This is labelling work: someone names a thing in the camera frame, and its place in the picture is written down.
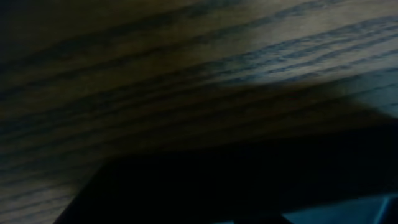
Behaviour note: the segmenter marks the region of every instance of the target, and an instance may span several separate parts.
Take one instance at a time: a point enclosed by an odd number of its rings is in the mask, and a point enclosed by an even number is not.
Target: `wooden surface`
[[[0,223],[51,223],[115,155],[398,114],[395,0],[1,6]]]

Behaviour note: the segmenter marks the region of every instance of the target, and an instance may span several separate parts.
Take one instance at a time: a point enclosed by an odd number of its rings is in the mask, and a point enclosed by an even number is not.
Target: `wooden floor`
[[[395,0],[0,4],[1,224],[52,223],[115,155],[398,115]]]

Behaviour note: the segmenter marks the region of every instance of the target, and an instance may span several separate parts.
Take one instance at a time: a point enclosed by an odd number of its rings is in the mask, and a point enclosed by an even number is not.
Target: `black object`
[[[125,157],[102,168],[56,224],[287,222],[276,217],[398,190],[397,130]]]

